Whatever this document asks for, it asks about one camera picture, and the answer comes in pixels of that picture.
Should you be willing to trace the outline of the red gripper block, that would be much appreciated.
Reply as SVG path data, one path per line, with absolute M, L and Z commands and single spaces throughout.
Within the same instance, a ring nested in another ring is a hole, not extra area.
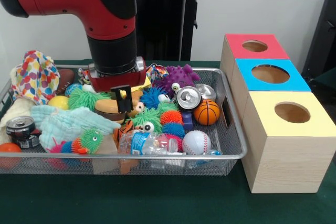
M 122 74 L 102 75 L 95 68 L 88 70 L 89 80 L 95 92 L 108 92 L 114 93 L 115 100 L 117 101 L 118 112 L 123 113 L 123 99 L 120 94 L 121 86 L 126 86 L 125 105 L 127 111 L 133 110 L 132 92 L 131 87 L 143 85 L 146 79 L 146 70 L 135 72 L 126 72 Z

